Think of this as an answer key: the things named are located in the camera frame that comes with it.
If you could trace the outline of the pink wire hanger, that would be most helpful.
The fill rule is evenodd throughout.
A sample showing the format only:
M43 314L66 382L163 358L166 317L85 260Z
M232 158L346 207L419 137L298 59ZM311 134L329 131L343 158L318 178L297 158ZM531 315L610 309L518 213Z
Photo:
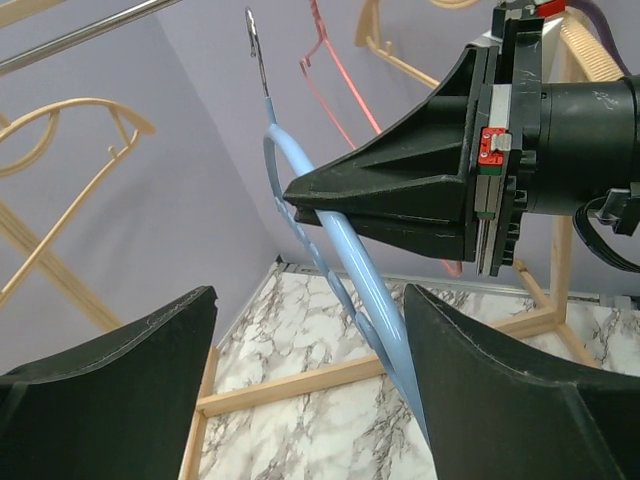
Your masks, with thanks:
M310 1L309 7L317 40L310 51L299 61L300 70L303 78L307 82L312 94L315 96L320 106L326 112L346 144L354 150L356 148L356 142L351 138L341 121L334 113L333 106L337 105L337 101L334 99L327 101L323 95L322 89L318 87L311 75L311 67L314 64L312 59L317 55L318 51L324 50L327 53L328 59L336 68L337 74L342 79L342 82L346 87L346 90L342 94L338 94L337 98L339 100L345 100L346 93L349 93L349 96L353 99L354 105L359 108L373 131L376 134L379 134L382 129L332 44L327 25L320 12L318 2ZM439 80L436 80L434 77L402 60L395 54L392 42L390 40L383 39L380 19L380 1L363 2L355 29L353 43L356 47L368 50L398 71L406 74L426 87L435 89L440 84Z

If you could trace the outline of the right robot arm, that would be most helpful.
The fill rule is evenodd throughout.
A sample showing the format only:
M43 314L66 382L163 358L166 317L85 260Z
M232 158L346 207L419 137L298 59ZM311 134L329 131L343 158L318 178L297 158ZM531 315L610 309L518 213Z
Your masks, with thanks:
M495 276L514 260L526 213L569 216L589 250L635 273L596 232L639 224L639 79L549 83L561 1L501 1L487 40L462 51L427 99L369 143L293 180L285 200L314 224L356 232Z

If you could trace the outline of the light blue hanger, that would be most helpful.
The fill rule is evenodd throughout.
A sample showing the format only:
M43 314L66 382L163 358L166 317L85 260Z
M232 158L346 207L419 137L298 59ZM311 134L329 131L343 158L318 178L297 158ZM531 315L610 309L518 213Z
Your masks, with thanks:
M332 211L316 213L321 226L345 268L365 308L357 310L340 278L333 272L306 231L288 210L279 182L276 152L281 151L297 176L313 170L308 156L296 140L278 125L270 97L266 70L255 17L245 8L245 21L250 42L250 55L257 59L269 127L263 137L263 154L274 202L291 230L304 245L313 263L329 283L357 329L375 351L386 373L414 415L421 433L429 438L419 393L417 376L409 347L405 320L394 303L390 291L376 270L365 246L346 216Z

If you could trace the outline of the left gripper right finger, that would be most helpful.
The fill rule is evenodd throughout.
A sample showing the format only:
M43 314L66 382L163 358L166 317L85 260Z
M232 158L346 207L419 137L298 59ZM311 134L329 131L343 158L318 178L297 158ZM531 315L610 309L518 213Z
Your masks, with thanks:
M638 478L638 377L532 348L421 286L404 315L438 478Z

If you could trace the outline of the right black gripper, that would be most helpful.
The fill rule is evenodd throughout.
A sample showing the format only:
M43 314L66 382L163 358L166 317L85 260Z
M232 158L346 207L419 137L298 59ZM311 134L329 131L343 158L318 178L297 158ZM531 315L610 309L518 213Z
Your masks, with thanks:
M477 268L511 264L524 213L564 215L587 248L618 270L639 267L598 234L639 225L639 79L552 83L543 26L508 27L488 65L475 120Z

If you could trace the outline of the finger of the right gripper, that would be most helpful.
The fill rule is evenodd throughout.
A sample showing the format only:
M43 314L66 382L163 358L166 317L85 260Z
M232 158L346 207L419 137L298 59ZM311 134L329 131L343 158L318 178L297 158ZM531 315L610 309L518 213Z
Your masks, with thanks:
M467 189L478 50L463 51L444 82L365 146L293 180L298 208L373 215L459 215Z
M429 258L476 259L476 247L467 236L464 217L460 214L392 215L347 211L344 215L360 236Z

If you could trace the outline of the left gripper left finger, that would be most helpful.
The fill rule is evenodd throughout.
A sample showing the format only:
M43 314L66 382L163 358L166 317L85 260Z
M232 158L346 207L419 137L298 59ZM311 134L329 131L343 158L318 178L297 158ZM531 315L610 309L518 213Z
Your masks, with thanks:
M216 322L213 287L1 377L4 479L176 479Z

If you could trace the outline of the beige wooden hanger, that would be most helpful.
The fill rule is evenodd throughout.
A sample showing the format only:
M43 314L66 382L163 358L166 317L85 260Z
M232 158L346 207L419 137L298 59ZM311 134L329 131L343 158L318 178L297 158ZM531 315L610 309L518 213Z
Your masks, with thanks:
M594 2L536 1L534 10L548 20L559 21L560 39L587 80L616 80L629 73L606 16ZM436 79L397 57L391 42L382 41L377 1L366 1L363 4L354 44L368 48L387 63L430 88L439 85Z

